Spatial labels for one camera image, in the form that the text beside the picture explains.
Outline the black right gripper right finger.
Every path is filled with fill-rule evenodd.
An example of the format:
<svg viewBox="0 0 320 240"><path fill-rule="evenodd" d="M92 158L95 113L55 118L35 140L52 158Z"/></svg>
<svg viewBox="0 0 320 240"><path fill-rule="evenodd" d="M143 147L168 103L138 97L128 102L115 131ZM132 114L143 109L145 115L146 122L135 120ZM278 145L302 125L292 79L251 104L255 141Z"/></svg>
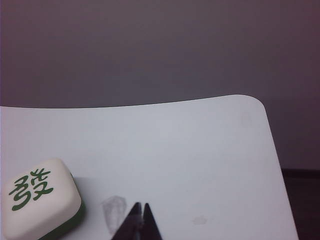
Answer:
<svg viewBox="0 0 320 240"><path fill-rule="evenodd" d="M144 205L143 210L143 225L142 225L143 240L163 240L151 207L148 203Z"/></svg>

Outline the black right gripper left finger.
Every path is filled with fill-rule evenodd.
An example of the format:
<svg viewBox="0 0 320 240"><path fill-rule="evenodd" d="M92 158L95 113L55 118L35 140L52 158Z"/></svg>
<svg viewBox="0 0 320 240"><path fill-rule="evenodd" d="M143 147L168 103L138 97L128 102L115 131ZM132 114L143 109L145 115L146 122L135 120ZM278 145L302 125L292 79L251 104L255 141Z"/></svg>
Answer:
<svg viewBox="0 0 320 240"><path fill-rule="evenodd" d="M142 225L142 205L140 202L136 202L111 239L140 240Z"/></svg>

